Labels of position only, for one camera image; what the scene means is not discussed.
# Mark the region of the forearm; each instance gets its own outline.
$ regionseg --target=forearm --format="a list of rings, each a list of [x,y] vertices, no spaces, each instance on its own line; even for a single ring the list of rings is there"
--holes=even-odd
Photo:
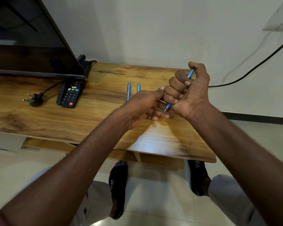
[[[283,224],[283,163],[209,102],[197,106],[188,121],[228,168],[266,222]]]
[[[12,225],[69,225],[96,173],[128,130],[116,110],[68,156],[21,191],[1,210]]]

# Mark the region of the hand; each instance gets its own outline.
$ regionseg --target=hand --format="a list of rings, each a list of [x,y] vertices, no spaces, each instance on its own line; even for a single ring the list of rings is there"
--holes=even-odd
[[[208,102],[210,81],[204,64],[189,62],[189,68],[195,70],[196,79],[189,80],[185,71],[178,70],[175,77],[170,78],[164,95],[164,101],[173,104],[170,109],[185,119],[193,114],[196,106]]]
[[[170,117],[167,113],[162,112],[166,104],[158,101],[163,97],[164,89],[165,86],[161,86],[156,91],[141,90],[120,107],[130,116],[130,129],[133,129],[142,119],[157,121],[158,117],[165,119]]]

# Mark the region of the tv screen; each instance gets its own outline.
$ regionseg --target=tv screen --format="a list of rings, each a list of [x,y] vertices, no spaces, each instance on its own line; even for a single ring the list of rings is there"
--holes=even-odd
[[[0,0],[0,73],[86,76],[41,0]]]

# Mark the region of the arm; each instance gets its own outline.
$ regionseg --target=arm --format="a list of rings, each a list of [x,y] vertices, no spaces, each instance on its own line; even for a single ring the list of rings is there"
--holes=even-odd
[[[268,225],[283,225],[283,163],[236,127],[208,101],[209,75],[203,64],[189,63],[196,79],[177,72],[164,99],[190,122],[224,163]],[[188,89],[179,102],[180,95]]]
[[[157,101],[163,96],[163,89],[140,91],[110,114],[69,155],[1,209],[6,221],[14,226],[69,225],[96,173],[120,138],[140,119],[169,117],[155,109],[165,107]]]

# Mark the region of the foot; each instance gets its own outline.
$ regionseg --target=foot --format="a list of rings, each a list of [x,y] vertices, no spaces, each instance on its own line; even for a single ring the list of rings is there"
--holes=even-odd
[[[188,160],[190,168],[190,187],[197,196],[207,196],[208,181],[211,179],[208,176],[204,162]]]
[[[119,161],[110,171],[109,186],[112,199],[116,201],[116,210],[113,219],[119,219],[124,213],[125,189],[128,178],[128,165],[125,161]]]

